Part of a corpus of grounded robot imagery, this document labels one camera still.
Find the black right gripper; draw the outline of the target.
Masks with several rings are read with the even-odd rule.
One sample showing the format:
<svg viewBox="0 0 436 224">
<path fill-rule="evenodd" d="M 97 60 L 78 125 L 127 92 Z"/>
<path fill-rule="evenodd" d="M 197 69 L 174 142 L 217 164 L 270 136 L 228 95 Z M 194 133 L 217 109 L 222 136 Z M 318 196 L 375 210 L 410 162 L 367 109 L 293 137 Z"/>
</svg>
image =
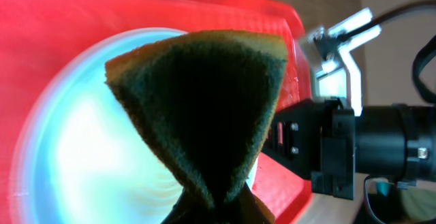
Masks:
<svg viewBox="0 0 436 224">
<path fill-rule="evenodd" d="M 305 99 L 274 115 L 262 152 L 312 192 L 353 200 L 355 137 L 354 110 L 342 99 Z"/>
</svg>

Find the light blue plate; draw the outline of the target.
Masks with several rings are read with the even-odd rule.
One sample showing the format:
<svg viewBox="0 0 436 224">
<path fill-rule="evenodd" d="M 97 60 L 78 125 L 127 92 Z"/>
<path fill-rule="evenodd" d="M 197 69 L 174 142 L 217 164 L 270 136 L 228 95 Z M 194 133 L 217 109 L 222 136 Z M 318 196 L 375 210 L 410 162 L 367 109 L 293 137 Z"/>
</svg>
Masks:
<svg viewBox="0 0 436 224">
<path fill-rule="evenodd" d="M 160 223 L 182 188 L 142 141 L 105 83 L 105 62 L 169 37 L 144 28 L 109 37 L 50 81 L 16 143 L 12 223 Z"/>
<path fill-rule="evenodd" d="M 375 191 L 378 195 L 388 196 L 390 194 L 392 184 L 383 180 L 375 181 Z"/>
</svg>

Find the green yellow sponge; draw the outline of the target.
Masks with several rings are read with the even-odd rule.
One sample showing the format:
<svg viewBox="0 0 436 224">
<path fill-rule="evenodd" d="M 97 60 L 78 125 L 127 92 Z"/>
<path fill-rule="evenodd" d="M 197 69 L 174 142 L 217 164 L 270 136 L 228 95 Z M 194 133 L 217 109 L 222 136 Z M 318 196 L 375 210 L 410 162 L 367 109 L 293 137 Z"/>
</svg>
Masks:
<svg viewBox="0 0 436 224">
<path fill-rule="evenodd" d="M 166 223 L 272 223 L 247 177 L 267 138 L 288 51 L 278 35 L 199 31 L 105 64 L 106 84 L 182 185 Z"/>
</svg>

